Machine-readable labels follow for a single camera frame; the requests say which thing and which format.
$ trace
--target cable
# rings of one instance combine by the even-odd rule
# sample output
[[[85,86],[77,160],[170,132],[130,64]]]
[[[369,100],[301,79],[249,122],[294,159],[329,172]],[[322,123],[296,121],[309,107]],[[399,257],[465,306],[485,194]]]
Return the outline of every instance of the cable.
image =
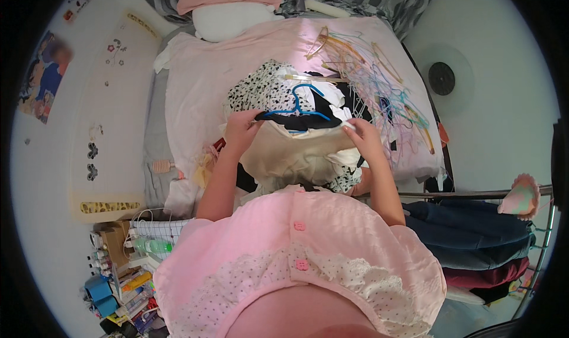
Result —
[[[166,210],[166,209],[167,209],[168,211],[170,211],[170,219],[168,220],[168,227],[170,228],[170,238],[174,239],[174,232],[172,231],[172,210],[171,210],[170,208],[167,208],[167,207],[147,208],[147,209],[144,209],[144,210],[142,210],[142,211],[140,211],[140,212],[137,212],[136,214],[134,214],[134,216],[133,216],[132,219],[130,220],[129,230],[135,228],[135,227],[133,227],[132,224],[133,224],[133,222],[136,222],[136,224],[137,224],[137,226],[136,226],[137,231],[140,232],[139,229],[138,229],[138,228],[139,228],[139,223],[140,223],[140,221],[146,222],[145,219],[140,219],[140,217],[141,217],[141,215],[142,215],[143,213],[145,213],[146,211],[150,212],[150,223],[152,224],[152,223],[154,222],[154,214],[153,214],[152,211],[157,211],[157,210],[160,210],[160,209],[162,209],[162,210]],[[138,233],[137,236],[138,236],[138,237],[142,237],[142,238],[146,238],[146,239],[150,238],[150,231],[151,231],[151,228],[152,228],[152,226],[149,227],[149,229],[148,229],[148,234],[146,234],[146,235],[141,235],[140,233]],[[127,259],[130,259],[130,257],[126,255],[125,248],[126,248],[126,242],[128,242],[129,239],[133,239],[133,237],[131,236],[130,233],[129,233],[128,236],[124,239],[124,242],[122,243],[122,253],[123,253],[124,257],[127,258]]]

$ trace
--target pink button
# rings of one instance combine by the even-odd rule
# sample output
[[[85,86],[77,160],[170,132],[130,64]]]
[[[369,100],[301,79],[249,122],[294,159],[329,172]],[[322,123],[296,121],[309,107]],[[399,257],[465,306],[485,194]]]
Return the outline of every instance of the pink button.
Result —
[[[296,263],[296,268],[300,271],[306,271],[309,269],[309,261],[306,259],[297,259],[294,262]]]
[[[306,229],[306,224],[304,222],[294,222],[294,228],[296,230],[304,230]]]

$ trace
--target white pillow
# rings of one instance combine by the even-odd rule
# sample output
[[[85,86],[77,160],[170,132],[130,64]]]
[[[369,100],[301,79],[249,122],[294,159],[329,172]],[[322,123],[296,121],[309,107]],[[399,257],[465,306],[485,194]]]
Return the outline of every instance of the white pillow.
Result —
[[[274,14],[275,7],[256,2],[232,2],[196,8],[192,12],[196,37],[208,42],[235,38],[264,21],[284,19]]]

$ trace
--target blue container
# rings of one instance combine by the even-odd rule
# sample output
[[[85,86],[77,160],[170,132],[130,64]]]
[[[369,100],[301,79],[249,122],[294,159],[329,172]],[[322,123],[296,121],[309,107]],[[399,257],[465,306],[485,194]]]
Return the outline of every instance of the blue container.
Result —
[[[109,296],[100,301],[95,302],[95,307],[101,313],[101,316],[107,317],[112,315],[118,308],[117,300],[113,296]]]
[[[112,295],[109,283],[97,276],[91,277],[85,282],[85,289],[89,292],[94,302]]]

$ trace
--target green plastic bottle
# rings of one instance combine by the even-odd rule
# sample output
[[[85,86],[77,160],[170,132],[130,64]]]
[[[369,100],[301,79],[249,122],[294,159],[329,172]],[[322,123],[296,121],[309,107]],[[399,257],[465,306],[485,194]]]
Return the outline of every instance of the green plastic bottle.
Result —
[[[172,251],[172,244],[160,239],[136,238],[132,242],[134,249],[145,251],[146,253],[169,253]]]

